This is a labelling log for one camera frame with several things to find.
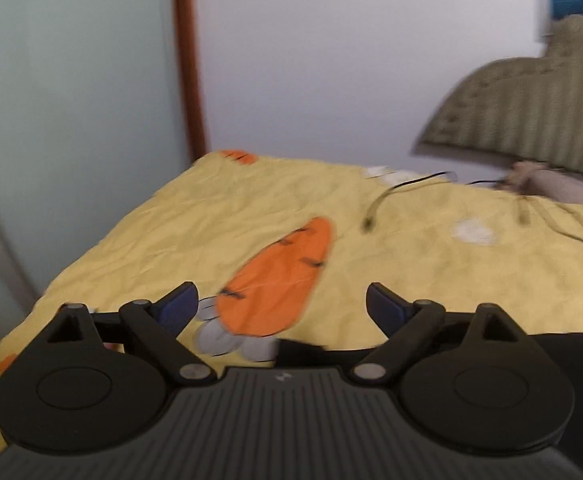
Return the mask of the black pants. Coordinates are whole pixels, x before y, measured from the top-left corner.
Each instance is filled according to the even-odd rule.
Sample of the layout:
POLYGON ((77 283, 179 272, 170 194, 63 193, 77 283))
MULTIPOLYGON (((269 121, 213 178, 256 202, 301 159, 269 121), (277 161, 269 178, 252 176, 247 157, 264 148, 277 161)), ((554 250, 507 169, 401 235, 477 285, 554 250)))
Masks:
MULTIPOLYGON (((532 337, 561 368, 575 390, 576 403, 557 448, 583 470, 583 333, 541 334, 532 337)), ((340 367, 349 370, 371 353, 369 348, 331 350, 315 344, 283 340, 279 344, 276 367, 340 367)))

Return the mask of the frosted glass sliding door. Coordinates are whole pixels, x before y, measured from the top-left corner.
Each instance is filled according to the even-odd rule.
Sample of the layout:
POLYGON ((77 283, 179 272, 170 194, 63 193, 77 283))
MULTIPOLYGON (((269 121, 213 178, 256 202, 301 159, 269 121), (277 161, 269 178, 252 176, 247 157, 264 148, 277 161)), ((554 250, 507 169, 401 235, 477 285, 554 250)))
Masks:
POLYGON ((189 162, 171 0, 0 0, 0 340, 189 162))

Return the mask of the brown wooden door frame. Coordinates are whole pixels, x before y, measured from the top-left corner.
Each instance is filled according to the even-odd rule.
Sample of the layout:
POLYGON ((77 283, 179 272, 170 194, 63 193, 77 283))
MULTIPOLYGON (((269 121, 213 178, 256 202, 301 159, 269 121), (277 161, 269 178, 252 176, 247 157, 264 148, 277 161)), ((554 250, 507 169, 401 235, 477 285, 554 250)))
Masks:
POLYGON ((172 0, 178 83, 192 160, 208 153, 199 79, 196 0, 172 0))

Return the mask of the yellow carrot print bed sheet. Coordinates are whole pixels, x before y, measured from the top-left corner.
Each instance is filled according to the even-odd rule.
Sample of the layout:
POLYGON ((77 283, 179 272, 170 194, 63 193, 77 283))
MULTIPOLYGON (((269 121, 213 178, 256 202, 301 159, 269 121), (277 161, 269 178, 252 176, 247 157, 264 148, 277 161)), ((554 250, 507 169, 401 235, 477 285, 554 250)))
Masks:
POLYGON ((270 336, 379 344, 372 282, 452 311, 493 302, 531 334, 583 333, 583 206, 441 179, 394 190, 371 168, 215 152, 49 284, 0 342, 0 374, 66 302, 114 311, 186 281, 220 313, 180 341, 206 335, 215 368, 260 364, 270 336))

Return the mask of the olive green padded headboard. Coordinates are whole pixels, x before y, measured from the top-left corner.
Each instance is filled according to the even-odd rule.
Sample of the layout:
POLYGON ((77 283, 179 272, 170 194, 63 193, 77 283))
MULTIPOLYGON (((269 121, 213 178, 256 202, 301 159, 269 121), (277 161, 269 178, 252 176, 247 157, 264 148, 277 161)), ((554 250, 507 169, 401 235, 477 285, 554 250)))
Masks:
POLYGON ((554 23, 539 58, 505 58, 466 77, 433 114, 421 143, 583 175, 583 15, 554 23))

